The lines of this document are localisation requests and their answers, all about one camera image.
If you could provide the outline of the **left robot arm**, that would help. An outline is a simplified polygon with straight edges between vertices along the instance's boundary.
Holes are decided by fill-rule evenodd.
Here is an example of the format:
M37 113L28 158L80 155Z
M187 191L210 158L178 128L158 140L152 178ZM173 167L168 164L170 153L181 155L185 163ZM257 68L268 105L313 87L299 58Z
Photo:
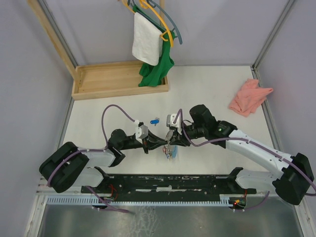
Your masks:
M65 143L40 165L39 172L57 193L72 186L92 186L103 193L109 188L109 180L99 168L119 165L125 158L122 150L143 149L147 154L166 144L165 139L155 136L144 125L130 136L122 129L116 129L111 133L106 149L83 149L73 142Z

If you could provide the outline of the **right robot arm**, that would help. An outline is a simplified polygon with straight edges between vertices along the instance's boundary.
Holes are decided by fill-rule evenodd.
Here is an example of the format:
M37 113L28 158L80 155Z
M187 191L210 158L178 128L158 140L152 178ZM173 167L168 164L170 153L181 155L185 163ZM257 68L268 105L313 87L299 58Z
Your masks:
M273 192L292 205L299 205L304 196L315 196L315 193L308 192L316 185L305 155L284 153L252 139L235 125L217 120L204 104L191 108L190 116L193 120L190 125L184 123L182 110L167 116L166 125L173 132L169 139L171 145L218 145L243 155L265 169L251 171L241 168L226 181L230 192L238 193L242 189Z

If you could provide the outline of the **key with red tag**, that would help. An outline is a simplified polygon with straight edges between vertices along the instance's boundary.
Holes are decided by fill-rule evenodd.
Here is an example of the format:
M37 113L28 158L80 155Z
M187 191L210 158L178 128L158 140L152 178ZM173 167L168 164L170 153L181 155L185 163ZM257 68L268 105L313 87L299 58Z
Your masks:
M162 148L162 151L163 151L165 154L167 154L167 153L168 153L168 148L167 148L166 146L164 146L164 147Z

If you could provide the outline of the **key with blue tag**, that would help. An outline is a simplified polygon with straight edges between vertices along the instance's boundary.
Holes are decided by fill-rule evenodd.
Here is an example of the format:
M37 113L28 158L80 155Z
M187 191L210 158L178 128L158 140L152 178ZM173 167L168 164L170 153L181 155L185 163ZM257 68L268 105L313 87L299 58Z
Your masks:
M159 123L159 118L155 118L153 120L150 121L150 124L156 126Z

